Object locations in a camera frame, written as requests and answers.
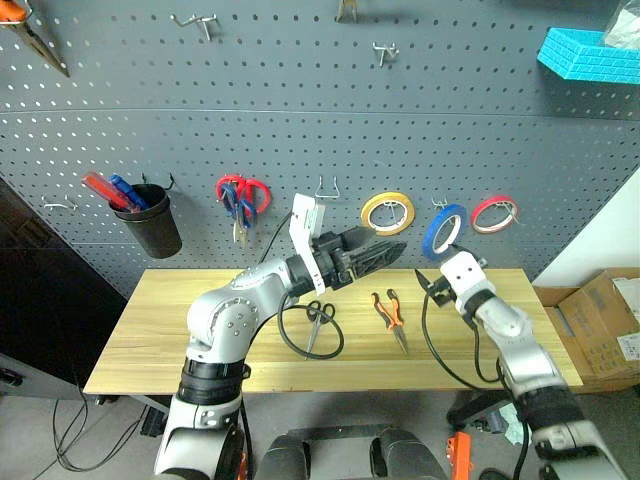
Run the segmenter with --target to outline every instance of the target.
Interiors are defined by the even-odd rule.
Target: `tape roll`
[[[480,225],[478,225],[478,217],[480,216],[480,214],[482,214],[482,212],[484,212],[487,208],[493,207],[494,205],[506,206],[508,215],[504,218],[504,220],[501,220],[495,225],[490,225],[488,227],[481,227]],[[478,233],[496,233],[504,230],[509,225],[511,225],[517,218],[519,211],[520,209],[518,208],[518,205],[509,195],[496,195],[494,197],[488,198],[473,209],[473,212],[471,212],[471,226]]]
[[[427,231],[424,234],[424,239],[422,240],[422,253],[424,256],[429,260],[440,259],[449,248],[449,245],[454,243],[464,232],[466,217],[467,211],[462,205],[458,205],[457,203],[447,205],[445,208],[440,210],[436,215],[436,218],[433,219],[433,222],[431,222],[427,227]],[[442,230],[444,225],[450,219],[453,220],[453,229],[451,230],[451,233],[441,245],[436,246],[435,243],[440,230]]]
[[[376,225],[371,220],[371,215],[373,214],[373,211],[380,206],[389,208],[399,206],[402,208],[402,216],[392,225]],[[373,228],[376,231],[376,234],[380,236],[395,235],[396,233],[401,232],[411,225],[415,216],[416,210],[413,207],[413,203],[411,203],[409,197],[400,192],[385,192],[375,195],[367,200],[360,212],[362,224]]]

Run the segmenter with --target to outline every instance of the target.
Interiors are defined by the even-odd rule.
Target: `pegboard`
[[[255,263],[296,191],[325,191],[325,230],[360,223],[384,190],[408,194],[409,246],[420,251],[431,199],[469,212],[513,195],[521,223],[463,243],[493,266],[535,277],[638,166],[638,87],[567,82],[536,63],[549,26],[602,29],[606,2],[361,0],[357,24],[337,2],[39,2],[71,79],[0,31],[0,175],[124,295],[144,268],[241,268]],[[175,13],[216,13],[213,41]],[[372,42],[400,54],[378,66]],[[166,185],[184,246],[145,255],[80,179],[88,170]],[[231,242],[213,185],[256,176],[274,194],[253,247]],[[76,212],[42,208],[65,194]],[[286,232],[272,255],[292,248]]]

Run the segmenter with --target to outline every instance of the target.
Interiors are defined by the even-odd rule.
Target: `floor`
[[[288,393],[247,395],[246,403],[258,461],[273,438],[289,429],[392,423],[415,433],[448,472],[444,447],[450,430],[445,414],[453,400],[453,392]],[[635,392],[581,395],[579,401],[629,479],[640,478],[640,399]],[[79,405],[61,402],[59,425],[66,426]],[[0,397],[0,480],[31,480],[54,460],[52,410],[51,400]],[[72,461],[80,466],[99,461],[141,410],[140,403],[125,397],[111,405],[91,405],[82,440],[69,455]],[[512,446],[503,435],[468,431],[473,435],[475,465],[471,480],[488,466],[512,471],[519,446]],[[312,480],[368,477],[370,441],[354,438],[314,442]],[[40,479],[157,478],[152,470],[159,443],[160,438],[136,433],[118,456],[96,471],[70,473],[56,464]],[[530,449],[521,478],[537,479],[540,465]]]

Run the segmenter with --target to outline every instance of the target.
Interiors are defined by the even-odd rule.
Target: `pen holder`
[[[182,248],[182,239],[171,214],[171,205],[167,192],[160,185],[141,183],[132,185],[133,189],[148,204],[149,208],[141,212],[123,212],[110,203],[109,206],[138,243],[153,258],[168,258]]]

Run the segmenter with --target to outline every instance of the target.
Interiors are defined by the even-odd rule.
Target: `wooden table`
[[[91,378],[87,393],[165,395],[176,391],[188,340],[186,314],[200,294],[225,285],[237,270],[146,270],[109,339]],[[436,270],[424,272],[428,278]],[[549,321],[531,284],[520,269],[487,270],[498,294],[509,304],[525,310],[533,319],[538,341],[553,355],[571,386],[582,385],[569,355]],[[371,304],[371,292],[388,303],[386,290],[394,288],[410,354],[404,355],[393,335]],[[282,342],[271,320],[256,339],[247,363],[251,378],[245,392],[357,391],[378,389],[422,390],[464,388],[450,378],[427,350],[420,328],[423,291],[412,270],[377,272],[320,300],[336,306],[336,318],[345,336],[342,354],[333,360],[307,360]],[[309,302],[315,294],[306,295]],[[473,334],[452,305],[439,309],[429,302],[427,322],[436,348],[449,366],[463,378],[481,385],[473,367]],[[306,348],[311,323],[303,310],[285,314],[291,338]],[[497,350],[481,331],[481,366],[494,376]],[[337,336],[322,327],[316,341],[318,352],[333,350]]]

